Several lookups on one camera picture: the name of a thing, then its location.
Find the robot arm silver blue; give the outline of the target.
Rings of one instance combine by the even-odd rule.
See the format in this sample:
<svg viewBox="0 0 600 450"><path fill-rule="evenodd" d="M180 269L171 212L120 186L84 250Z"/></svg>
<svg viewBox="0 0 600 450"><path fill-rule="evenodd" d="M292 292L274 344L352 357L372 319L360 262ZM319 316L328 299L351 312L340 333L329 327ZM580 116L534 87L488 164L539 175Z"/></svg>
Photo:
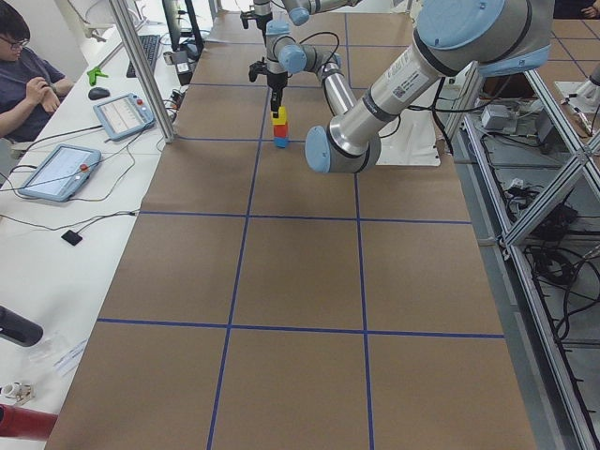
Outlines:
<svg viewBox="0 0 600 450"><path fill-rule="evenodd" d="M355 97L333 53L301 45L290 34L342 1L287 1L285 21L264 26L267 66L282 74L318 76L334 114L307 133L305 158L317 173L360 173L382 150L381 130L399 118L431 85L476 63L484 77L522 73L548 60L554 4L551 1L426 1L416 19L412 44Z"/></svg>
<svg viewBox="0 0 600 450"><path fill-rule="evenodd" d="M240 19L246 29L250 21L264 28L273 19L272 6L278 6L287 12L294 25L301 25L306 23L310 16L340 8L353 8L360 3L361 0L258 0L252 2L249 11L240 13Z"/></svg>

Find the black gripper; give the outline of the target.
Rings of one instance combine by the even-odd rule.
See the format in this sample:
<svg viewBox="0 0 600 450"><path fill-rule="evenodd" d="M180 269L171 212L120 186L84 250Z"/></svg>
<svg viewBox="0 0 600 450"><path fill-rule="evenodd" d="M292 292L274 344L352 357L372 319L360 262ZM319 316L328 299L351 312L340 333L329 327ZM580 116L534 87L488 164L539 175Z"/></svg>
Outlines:
<svg viewBox="0 0 600 450"><path fill-rule="evenodd" d="M282 104L283 89L287 86L287 73L267 73L267 84L271 88L270 111L277 113Z"/></svg>
<svg viewBox="0 0 600 450"><path fill-rule="evenodd" d="M272 13L268 14L255 14L256 16L256 24L258 27L265 27L272 20Z"/></svg>

